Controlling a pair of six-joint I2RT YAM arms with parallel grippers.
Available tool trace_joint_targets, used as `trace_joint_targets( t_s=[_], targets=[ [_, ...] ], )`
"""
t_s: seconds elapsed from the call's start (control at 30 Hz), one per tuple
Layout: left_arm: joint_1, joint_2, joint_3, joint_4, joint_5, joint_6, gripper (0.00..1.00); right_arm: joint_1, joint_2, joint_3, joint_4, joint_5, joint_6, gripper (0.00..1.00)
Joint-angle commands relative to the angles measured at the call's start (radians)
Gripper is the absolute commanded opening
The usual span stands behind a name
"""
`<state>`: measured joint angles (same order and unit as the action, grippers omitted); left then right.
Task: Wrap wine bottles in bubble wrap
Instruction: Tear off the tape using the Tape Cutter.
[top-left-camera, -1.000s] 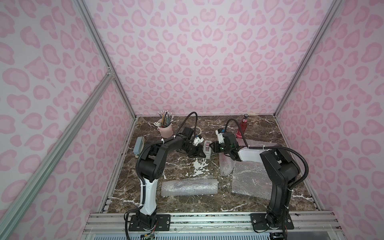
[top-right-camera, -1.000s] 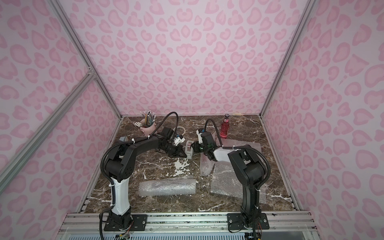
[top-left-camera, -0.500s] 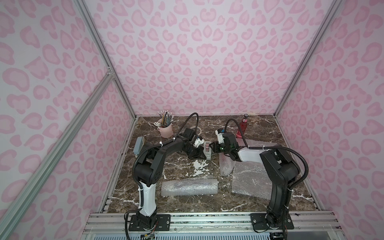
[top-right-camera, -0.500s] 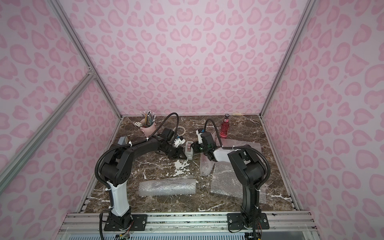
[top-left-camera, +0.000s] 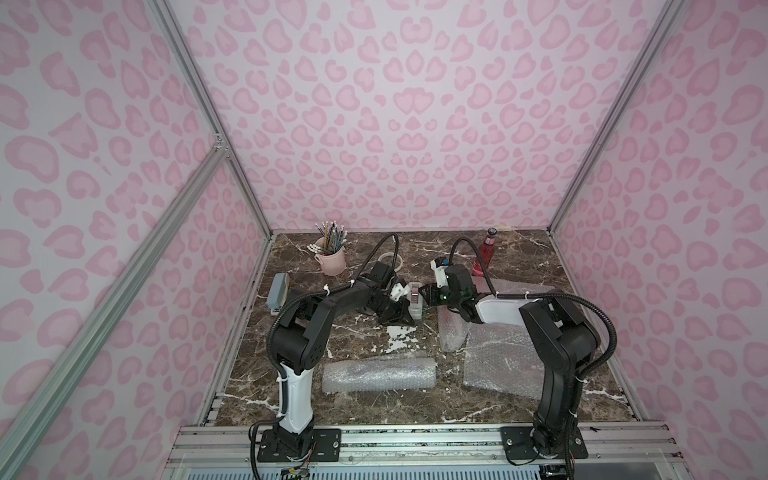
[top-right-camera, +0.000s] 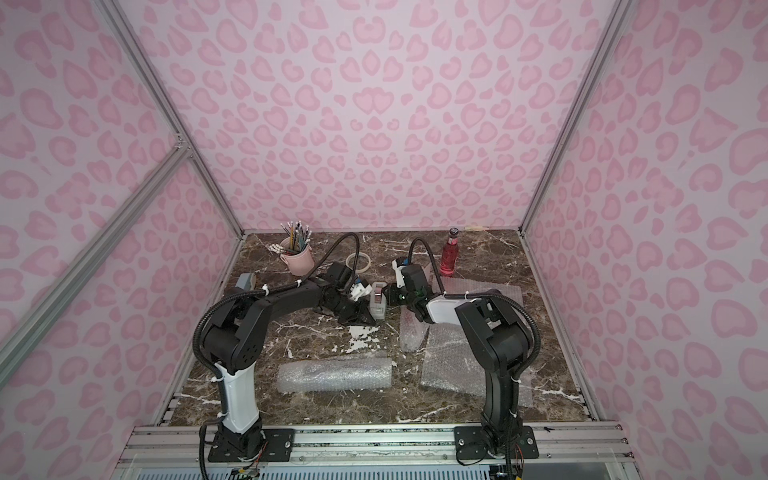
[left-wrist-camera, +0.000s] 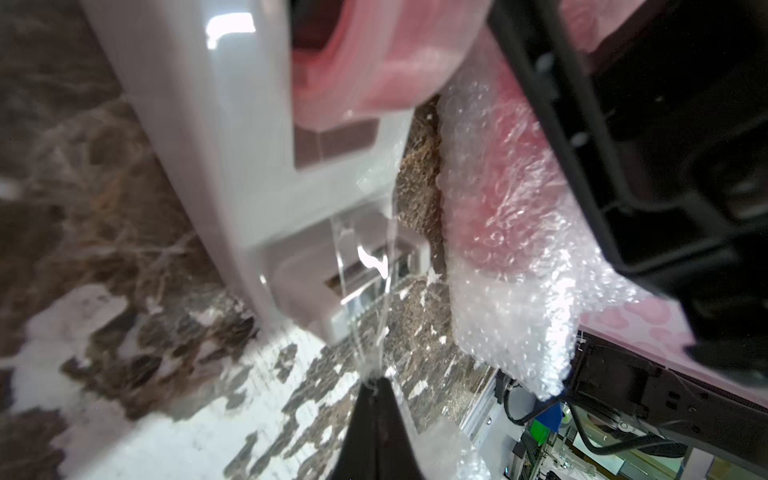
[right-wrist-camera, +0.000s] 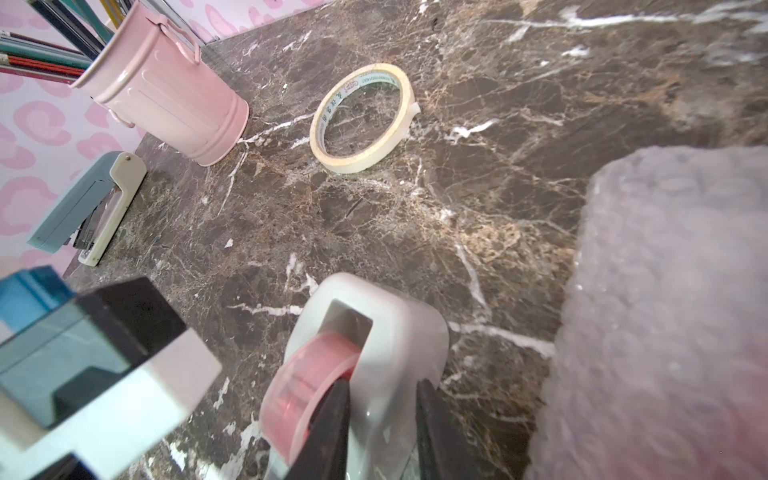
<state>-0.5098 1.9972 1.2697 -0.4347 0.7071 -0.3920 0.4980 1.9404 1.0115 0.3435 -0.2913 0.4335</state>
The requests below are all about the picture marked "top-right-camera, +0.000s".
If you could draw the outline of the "bubble wrap sheet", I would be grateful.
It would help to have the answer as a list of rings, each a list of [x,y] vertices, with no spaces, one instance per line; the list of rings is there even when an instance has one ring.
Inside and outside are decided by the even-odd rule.
[[[443,277],[442,280],[448,293],[496,289],[523,304],[522,289],[519,286],[451,277]],[[429,326],[420,385],[440,391],[469,394],[484,402],[485,371],[474,357],[457,320]]]
[[[293,362],[281,365],[276,379],[281,393],[375,390],[391,384],[392,361],[386,357]]]
[[[429,300],[434,296],[432,285],[430,283],[430,277],[425,272],[427,280],[429,282]],[[422,323],[416,319],[414,314],[410,312],[405,306],[401,306],[400,316],[400,347],[403,352],[415,352],[423,343],[429,325],[432,323],[430,317],[428,323]]]

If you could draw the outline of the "white tape dispenser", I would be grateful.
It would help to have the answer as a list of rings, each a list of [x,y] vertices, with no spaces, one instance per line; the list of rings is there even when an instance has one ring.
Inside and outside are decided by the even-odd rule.
[[[385,319],[387,310],[386,282],[373,282],[371,284],[372,292],[369,297],[369,311],[372,318],[376,321]]]

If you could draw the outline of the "red bottle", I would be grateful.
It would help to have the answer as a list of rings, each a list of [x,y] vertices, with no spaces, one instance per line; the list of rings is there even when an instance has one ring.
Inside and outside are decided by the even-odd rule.
[[[455,273],[459,254],[458,237],[459,230],[457,228],[451,228],[441,253],[439,269],[442,276],[451,277]]]

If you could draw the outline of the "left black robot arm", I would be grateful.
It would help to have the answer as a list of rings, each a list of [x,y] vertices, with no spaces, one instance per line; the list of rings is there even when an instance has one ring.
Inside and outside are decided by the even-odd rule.
[[[274,289],[233,289],[203,314],[192,350],[213,374],[221,409],[199,429],[201,469],[208,461],[254,462],[269,448],[256,404],[254,367],[273,320],[312,309],[344,326],[376,324],[366,301],[370,285],[356,272],[360,255],[359,235],[345,233],[292,283]]]

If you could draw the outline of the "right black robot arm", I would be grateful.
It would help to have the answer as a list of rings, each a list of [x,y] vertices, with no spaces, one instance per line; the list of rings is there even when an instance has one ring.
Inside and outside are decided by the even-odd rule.
[[[422,323],[459,325],[485,374],[481,423],[454,428],[456,462],[472,466],[503,456],[504,476],[521,479],[525,461],[539,457],[533,430],[519,412],[521,377],[541,350],[538,324],[519,302],[496,289],[447,292],[423,238],[410,243],[394,271],[398,280],[385,288],[388,301],[406,307]]]

